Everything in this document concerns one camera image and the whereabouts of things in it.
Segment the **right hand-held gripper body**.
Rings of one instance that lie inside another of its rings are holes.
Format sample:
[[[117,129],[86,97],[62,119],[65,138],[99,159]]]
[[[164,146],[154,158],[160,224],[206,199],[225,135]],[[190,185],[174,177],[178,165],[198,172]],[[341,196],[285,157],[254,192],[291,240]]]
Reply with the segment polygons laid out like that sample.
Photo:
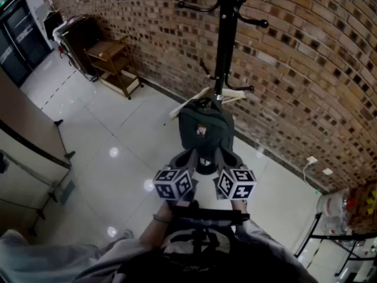
[[[217,178],[213,179],[218,200],[247,200],[254,187],[256,177],[234,152],[217,149],[215,153]]]

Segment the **dark green backpack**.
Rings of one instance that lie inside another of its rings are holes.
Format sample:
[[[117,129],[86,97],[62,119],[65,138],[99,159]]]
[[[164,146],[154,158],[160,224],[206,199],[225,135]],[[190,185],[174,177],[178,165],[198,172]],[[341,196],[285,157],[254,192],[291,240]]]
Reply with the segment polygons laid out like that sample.
[[[202,175],[216,172],[216,150],[233,150],[231,113],[223,110],[213,97],[192,99],[178,112],[178,123],[182,147],[198,153],[197,172]]]

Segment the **black coat rack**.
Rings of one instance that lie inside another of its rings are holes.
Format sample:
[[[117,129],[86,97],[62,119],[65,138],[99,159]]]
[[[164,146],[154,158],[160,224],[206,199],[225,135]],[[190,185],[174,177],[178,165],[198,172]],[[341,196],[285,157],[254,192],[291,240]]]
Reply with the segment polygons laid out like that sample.
[[[204,62],[200,62],[200,66],[205,71],[206,77],[215,81],[215,95],[222,95],[224,86],[231,90],[242,90],[244,92],[254,90],[254,87],[252,86],[233,87],[229,84],[229,72],[233,57],[237,22],[242,21],[262,28],[269,27],[269,23],[265,19],[247,19],[241,15],[240,9],[245,2],[246,0],[217,0],[216,4],[209,8],[199,8],[183,1],[177,3],[179,8],[197,12],[208,13],[217,8],[220,9],[215,75],[211,76],[204,65]]]

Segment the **person's left forearm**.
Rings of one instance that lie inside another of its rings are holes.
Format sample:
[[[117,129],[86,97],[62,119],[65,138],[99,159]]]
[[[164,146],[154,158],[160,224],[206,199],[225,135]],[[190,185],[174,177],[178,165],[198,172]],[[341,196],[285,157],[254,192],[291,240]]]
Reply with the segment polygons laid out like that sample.
[[[171,206],[168,202],[164,202],[159,208],[158,212],[155,213],[159,216],[173,220],[173,214]],[[152,218],[152,221],[148,224],[144,232],[141,234],[139,240],[140,242],[148,249],[160,248],[163,244],[164,236],[166,234],[167,228],[170,223],[161,223],[155,221]]]

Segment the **person's right forearm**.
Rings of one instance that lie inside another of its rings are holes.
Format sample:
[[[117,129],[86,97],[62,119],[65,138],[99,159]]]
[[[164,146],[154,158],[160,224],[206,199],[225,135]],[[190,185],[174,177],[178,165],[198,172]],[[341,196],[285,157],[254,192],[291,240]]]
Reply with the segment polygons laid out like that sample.
[[[239,211],[242,215],[249,215],[246,200],[232,200],[231,204],[233,210]]]

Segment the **person's grey jacket torso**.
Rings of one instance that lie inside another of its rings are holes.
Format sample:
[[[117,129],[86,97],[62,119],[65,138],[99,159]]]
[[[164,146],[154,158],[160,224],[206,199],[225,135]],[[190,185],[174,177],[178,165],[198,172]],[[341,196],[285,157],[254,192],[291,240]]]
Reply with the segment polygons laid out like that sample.
[[[114,248],[72,283],[318,283],[253,221],[235,229],[171,223],[156,249]]]

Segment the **wooden clothes hanger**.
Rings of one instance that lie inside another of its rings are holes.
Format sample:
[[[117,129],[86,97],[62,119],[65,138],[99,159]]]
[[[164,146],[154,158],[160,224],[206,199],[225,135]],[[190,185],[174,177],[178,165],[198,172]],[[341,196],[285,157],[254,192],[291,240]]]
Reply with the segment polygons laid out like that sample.
[[[246,98],[245,92],[242,90],[231,90],[231,89],[225,88],[223,90],[222,95],[215,95],[214,88],[206,87],[203,90],[201,90],[201,92],[197,93],[195,96],[193,96],[192,98],[190,98],[189,100],[185,101],[183,104],[179,105],[177,108],[172,110],[169,114],[170,120],[174,120],[175,118],[177,118],[180,110],[183,107],[185,107],[191,100],[200,99],[205,96],[213,96],[216,99],[221,99],[222,104],[228,104],[228,103]]]

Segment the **black folding side table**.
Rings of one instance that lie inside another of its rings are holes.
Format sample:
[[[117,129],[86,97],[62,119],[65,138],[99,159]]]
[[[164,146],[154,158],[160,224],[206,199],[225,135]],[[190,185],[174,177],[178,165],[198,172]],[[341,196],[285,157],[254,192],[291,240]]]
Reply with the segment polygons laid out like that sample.
[[[360,235],[317,213],[295,257],[319,283],[366,282],[377,272],[377,233]]]

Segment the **clear plastic water jug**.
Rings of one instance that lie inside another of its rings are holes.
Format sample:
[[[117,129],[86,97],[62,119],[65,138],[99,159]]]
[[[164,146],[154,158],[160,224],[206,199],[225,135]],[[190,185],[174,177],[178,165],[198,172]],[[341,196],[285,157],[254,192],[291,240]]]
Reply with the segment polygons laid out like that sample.
[[[317,213],[321,213],[320,227],[325,235],[349,235],[350,220],[349,189],[322,195],[316,205]]]

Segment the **black partition foot stand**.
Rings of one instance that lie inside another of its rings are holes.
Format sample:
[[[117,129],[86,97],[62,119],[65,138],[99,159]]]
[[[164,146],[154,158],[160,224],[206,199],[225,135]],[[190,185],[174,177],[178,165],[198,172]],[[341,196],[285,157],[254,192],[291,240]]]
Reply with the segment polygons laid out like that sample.
[[[66,148],[66,145],[65,145],[65,143],[64,143],[64,139],[63,139],[63,137],[62,137],[61,129],[60,129],[60,127],[59,127],[63,122],[64,122],[64,120],[63,120],[63,119],[60,119],[60,120],[58,120],[58,121],[54,121],[54,124],[55,124],[56,127],[57,127],[57,130],[58,130],[58,132],[59,132],[60,139],[61,139],[61,141],[62,141],[62,145],[63,145],[64,152],[65,152],[64,157],[65,157],[67,160],[71,160],[72,157],[76,154],[76,152],[75,152],[74,150],[72,150],[72,151],[69,152],[69,151],[67,150],[67,148]]]

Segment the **cardboard box with yellow tags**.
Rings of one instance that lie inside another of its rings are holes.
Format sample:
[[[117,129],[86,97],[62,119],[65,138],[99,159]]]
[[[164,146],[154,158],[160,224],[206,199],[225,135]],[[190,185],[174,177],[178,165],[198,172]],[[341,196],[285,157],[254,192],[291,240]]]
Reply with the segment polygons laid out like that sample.
[[[350,191],[348,227],[357,234],[377,232],[377,181]]]

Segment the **wooden shelf trolley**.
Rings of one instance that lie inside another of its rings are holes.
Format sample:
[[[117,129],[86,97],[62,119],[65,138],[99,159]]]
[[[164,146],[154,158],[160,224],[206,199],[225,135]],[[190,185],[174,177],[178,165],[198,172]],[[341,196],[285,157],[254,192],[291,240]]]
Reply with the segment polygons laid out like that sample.
[[[139,79],[126,34],[117,40],[97,41],[85,50],[90,64],[94,67],[101,82],[131,100],[131,95],[144,85]]]

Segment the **dark wooden cabinet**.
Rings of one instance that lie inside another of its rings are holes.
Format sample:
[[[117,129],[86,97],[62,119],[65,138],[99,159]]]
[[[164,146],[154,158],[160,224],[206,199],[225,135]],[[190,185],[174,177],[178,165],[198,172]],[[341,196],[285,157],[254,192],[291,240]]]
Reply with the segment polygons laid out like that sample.
[[[97,20],[89,15],[73,16],[56,27],[52,35],[70,64],[87,80],[96,81],[98,74],[86,52],[102,38]]]

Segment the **black glass door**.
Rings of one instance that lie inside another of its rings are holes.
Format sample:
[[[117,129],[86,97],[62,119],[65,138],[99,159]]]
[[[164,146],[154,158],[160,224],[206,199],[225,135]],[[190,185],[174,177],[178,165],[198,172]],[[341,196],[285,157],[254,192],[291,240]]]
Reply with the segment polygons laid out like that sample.
[[[51,51],[26,0],[0,2],[0,68],[17,87]]]

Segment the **black wall bin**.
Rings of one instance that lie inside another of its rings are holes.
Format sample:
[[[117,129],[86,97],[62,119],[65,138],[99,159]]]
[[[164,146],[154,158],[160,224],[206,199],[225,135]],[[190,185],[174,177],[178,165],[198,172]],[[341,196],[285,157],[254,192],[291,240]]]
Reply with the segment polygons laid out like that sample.
[[[43,20],[46,36],[49,40],[53,40],[52,32],[56,27],[63,23],[60,11],[50,11]]]

